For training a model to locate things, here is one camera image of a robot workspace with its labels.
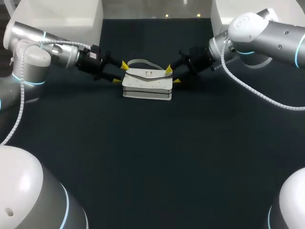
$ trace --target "white coiled cable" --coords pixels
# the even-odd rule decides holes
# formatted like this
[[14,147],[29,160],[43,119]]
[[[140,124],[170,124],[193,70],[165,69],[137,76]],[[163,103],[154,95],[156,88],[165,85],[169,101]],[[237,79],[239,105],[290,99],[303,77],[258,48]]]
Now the white coiled cable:
[[31,42],[29,44],[27,44],[22,52],[22,56],[21,56],[21,62],[20,62],[20,109],[19,109],[19,113],[18,113],[18,117],[17,120],[13,126],[13,128],[11,129],[11,131],[9,132],[9,134],[6,136],[6,138],[4,139],[4,141],[0,144],[1,146],[4,146],[7,144],[7,142],[11,139],[11,137],[13,136],[13,134],[15,133],[17,127],[19,126],[19,123],[21,121],[22,118],[22,114],[23,114],[23,109],[24,109],[24,54],[26,52],[26,50],[33,45],[42,45],[42,44],[66,44],[66,45],[72,45],[72,46],[82,46],[86,49],[91,49],[91,47],[87,44],[83,44],[83,43],[79,43],[79,42],[70,42],[70,41],[40,41],[40,42]]
[[284,104],[281,104],[267,96],[265,96],[264,94],[258,92],[257,90],[255,90],[254,88],[250,87],[249,85],[247,85],[246,83],[244,83],[243,81],[241,81],[240,79],[238,79],[235,75],[233,75],[233,73],[231,73],[229,71],[229,69],[227,68],[227,66],[225,65],[225,61],[224,61],[224,51],[226,49],[226,46],[229,42],[230,38],[228,37],[225,42],[224,42],[224,46],[223,49],[221,51],[221,64],[225,70],[225,72],[234,80],[236,81],[238,84],[240,84],[241,86],[243,86],[244,88],[248,89],[250,92],[256,94],[257,96],[261,97],[262,99],[266,100],[267,102],[278,106],[280,108],[286,109],[286,110],[290,110],[290,111],[304,111],[305,110],[305,106],[300,106],[300,107],[295,107],[295,106],[287,106]]

